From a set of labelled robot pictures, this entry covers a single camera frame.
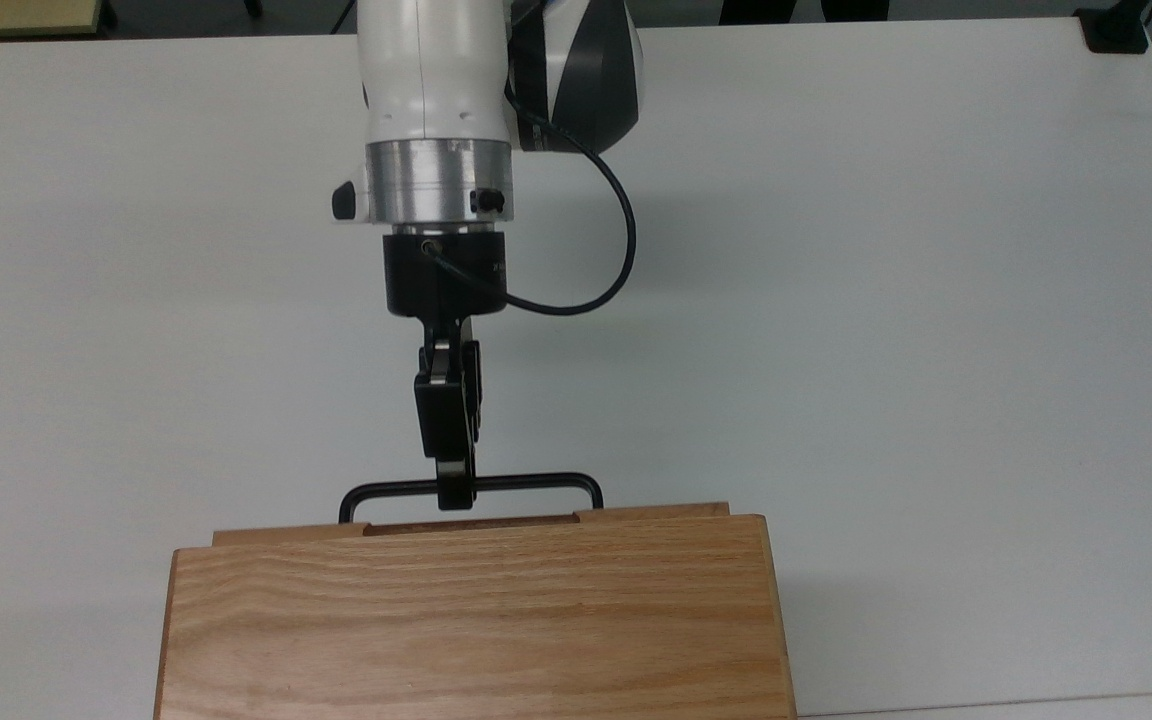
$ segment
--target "wood grain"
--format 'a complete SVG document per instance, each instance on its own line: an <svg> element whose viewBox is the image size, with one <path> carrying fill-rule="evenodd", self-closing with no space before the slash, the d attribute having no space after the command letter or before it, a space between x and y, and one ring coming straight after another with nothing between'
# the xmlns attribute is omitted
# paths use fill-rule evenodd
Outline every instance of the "wood grain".
<svg viewBox="0 0 1152 720"><path fill-rule="evenodd" d="M626 520L662 518L721 518L732 515L726 502L696 502L692 505L658 505L652 507L602 507L599 510L578 510L581 523L623 523Z"/></svg>
<svg viewBox="0 0 1152 720"><path fill-rule="evenodd" d="M791 719L760 516L179 551L159 720Z"/></svg>

